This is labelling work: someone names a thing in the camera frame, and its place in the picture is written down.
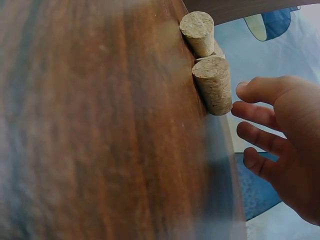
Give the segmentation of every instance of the cork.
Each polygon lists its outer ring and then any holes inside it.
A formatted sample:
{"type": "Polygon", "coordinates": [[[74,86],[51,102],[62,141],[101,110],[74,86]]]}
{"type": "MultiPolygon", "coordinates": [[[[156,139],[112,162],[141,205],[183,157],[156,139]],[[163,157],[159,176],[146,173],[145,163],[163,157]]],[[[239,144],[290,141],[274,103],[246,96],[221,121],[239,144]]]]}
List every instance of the cork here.
{"type": "Polygon", "coordinates": [[[180,30],[199,57],[207,57],[214,52],[214,20],[208,13],[193,11],[185,15],[180,22],[180,30]]]}
{"type": "Polygon", "coordinates": [[[232,109],[229,63],[222,57],[199,61],[192,68],[208,112],[220,116],[232,109]]]}
{"type": "Polygon", "coordinates": [[[224,52],[222,51],[222,49],[220,48],[216,40],[214,40],[214,52],[210,56],[200,57],[194,61],[195,63],[198,63],[201,60],[215,58],[215,57],[226,59],[226,55],[224,54],[224,52]]]}

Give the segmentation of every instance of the blue fabric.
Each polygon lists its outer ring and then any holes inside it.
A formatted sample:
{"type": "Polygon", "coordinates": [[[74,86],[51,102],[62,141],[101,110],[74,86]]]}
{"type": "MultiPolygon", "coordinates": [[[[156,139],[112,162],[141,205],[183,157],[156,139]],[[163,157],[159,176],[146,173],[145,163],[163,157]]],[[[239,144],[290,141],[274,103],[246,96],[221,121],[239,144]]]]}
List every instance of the blue fabric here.
{"type": "MultiPolygon", "coordinates": [[[[267,152],[259,154],[273,161],[277,160],[277,157],[267,152]]],[[[281,199],[270,183],[254,175],[245,167],[243,158],[243,153],[235,153],[244,202],[245,219],[250,220],[280,203],[281,199]]]]}

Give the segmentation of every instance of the wood grain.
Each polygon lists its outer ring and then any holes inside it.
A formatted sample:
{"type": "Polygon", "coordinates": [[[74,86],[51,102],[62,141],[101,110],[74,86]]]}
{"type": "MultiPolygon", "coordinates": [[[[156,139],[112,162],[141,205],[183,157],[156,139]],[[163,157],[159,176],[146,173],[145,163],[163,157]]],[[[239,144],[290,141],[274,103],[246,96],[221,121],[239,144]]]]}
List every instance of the wood grain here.
{"type": "Polygon", "coordinates": [[[181,1],[0,3],[0,239],[241,239],[181,1]]]}
{"type": "Polygon", "coordinates": [[[189,12],[206,12],[212,16],[214,24],[218,25],[274,10],[319,4],[320,0],[183,0],[183,2],[189,12]]]}

